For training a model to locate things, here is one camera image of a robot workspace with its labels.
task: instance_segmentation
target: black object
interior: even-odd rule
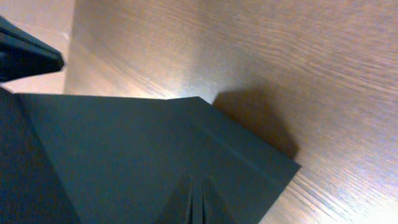
[[[57,72],[64,62],[58,50],[0,16],[0,82]]]
[[[1,223],[257,223],[300,167],[199,97],[0,88],[0,141]]]

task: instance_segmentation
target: wood grain surface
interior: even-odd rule
[[[66,92],[200,96],[303,166],[261,223],[398,220],[398,1],[77,0]]]

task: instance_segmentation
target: wooden table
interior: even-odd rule
[[[66,92],[201,96],[303,167],[262,223],[396,223],[398,2],[77,0]]]

